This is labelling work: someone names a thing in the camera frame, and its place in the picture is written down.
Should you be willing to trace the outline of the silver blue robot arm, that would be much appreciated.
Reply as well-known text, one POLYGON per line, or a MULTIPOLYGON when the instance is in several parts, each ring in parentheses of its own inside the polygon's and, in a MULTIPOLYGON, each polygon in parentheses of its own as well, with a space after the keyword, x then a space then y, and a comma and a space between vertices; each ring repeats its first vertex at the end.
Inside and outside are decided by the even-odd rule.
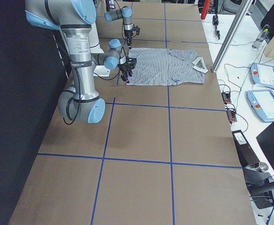
POLYGON ((122 19, 122 29, 124 35, 122 38, 125 40, 129 49, 131 49, 132 39, 134 37, 134 32, 139 35, 140 28, 135 26, 132 21, 132 9, 128 6, 120 8, 115 0, 106 0, 106 12, 105 19, 107 22, 116 21, 122 19))
POLYGON ((106 105, 95 89, 96 66, 104 66, 107 70, 118 68, 122 72, 122 80, 127 82, 137 59, 127 56, 118 39, 109 41, 107 53, 91 51, 98 41, 93 0, 27 0, 25 13, 31 25, 59 30, 64 38, 73 81, 58 100, 58 110, 63 119, 100 122, 106 105))

